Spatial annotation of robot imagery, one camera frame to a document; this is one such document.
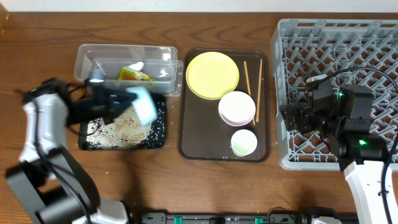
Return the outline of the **white tissue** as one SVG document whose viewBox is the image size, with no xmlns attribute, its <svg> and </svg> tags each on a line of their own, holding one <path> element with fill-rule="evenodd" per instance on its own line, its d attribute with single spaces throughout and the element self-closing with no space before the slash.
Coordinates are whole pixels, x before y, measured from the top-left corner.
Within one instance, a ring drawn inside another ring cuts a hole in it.
<svg viewBox="0 0 398 224">
<path fill-rule="evenodd" d="M 133 71 L 141 71 L 144 68 L 144 62 L 137 62 L 128 66 Z"/>
</svg>

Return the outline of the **white green cup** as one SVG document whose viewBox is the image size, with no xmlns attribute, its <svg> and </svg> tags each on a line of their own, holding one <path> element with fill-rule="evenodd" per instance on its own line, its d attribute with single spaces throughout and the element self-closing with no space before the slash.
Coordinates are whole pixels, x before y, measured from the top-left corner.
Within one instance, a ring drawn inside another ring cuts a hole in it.
<svg viewBox="0 0 398 224">
<path fill-rule="evenodd" d="M 250 130 L 240 129 L 231 137 L 231 148 L 238 157 L 250 155 L 257 148 L 257 137 Z"/>
</svg>

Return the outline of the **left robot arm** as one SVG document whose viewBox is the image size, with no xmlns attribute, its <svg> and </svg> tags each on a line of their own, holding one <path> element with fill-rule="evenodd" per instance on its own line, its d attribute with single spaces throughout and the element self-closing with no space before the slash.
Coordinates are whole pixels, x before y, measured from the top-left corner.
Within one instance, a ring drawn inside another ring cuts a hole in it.
<svg viewBox="0 0 398 224">
<path fill-rule="evenodd" d="M 121 91 L 96 81 L 77 85 L 56 78 L 21 92 L 25 146 L 19 164 L 6 170 L 6 182 L 34 223 L 129 223 L 124 203 L 101 197 L 69 153 L 65 130 L 96 118 L 110 123 L 147 93 L 141 87 Z"/>
</svg>

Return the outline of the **light blue bowl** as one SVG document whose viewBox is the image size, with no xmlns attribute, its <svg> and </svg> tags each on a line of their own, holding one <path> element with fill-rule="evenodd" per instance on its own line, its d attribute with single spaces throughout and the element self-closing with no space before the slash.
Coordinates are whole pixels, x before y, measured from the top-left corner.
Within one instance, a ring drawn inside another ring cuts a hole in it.
<svg viewBox="0 0 398 224">
<path fill-rule="evenodd" d="M 148 125 L 157 119 L 157 109 L 149 90 L 143 86 L 135 86 L 126 88 L 126 91 L 137 96 L 132 101 L 132 106 L 142 125 Z"/>
</svg>

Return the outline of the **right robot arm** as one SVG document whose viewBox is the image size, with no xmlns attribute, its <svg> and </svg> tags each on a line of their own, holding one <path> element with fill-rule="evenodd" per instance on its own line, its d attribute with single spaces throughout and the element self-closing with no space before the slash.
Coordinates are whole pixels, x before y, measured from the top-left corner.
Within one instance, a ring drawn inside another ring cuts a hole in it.
<svg viewBox="0 0 398 224">
<path fill-rule="evenodd" d="M 282 112 L 288 131 L 318 131 L 326 147 L 337 157 L 356 205 L 360 223 L 395 223 L 397 201 L 390 164 L 395 142 L 370 133 L 373 93 L 367 86 L 341 85 L 333 91 L 331 79 L 339 75 L 308 78 L 307 103 L 288 105 Z"/>
</svg>

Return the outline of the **pink bowl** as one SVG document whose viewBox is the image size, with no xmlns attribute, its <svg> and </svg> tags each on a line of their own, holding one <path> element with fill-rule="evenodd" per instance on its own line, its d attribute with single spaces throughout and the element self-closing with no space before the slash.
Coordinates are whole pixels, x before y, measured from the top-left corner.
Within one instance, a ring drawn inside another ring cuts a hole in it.
<svg viewBox="0 0 398 224">
<path fill-rule="evenodd" d="M 238 127 L 253 123 L 256 106 L 247 93 L 232 91 L 220 99 L 218 112 L 226 124 Z"/>
</svg>

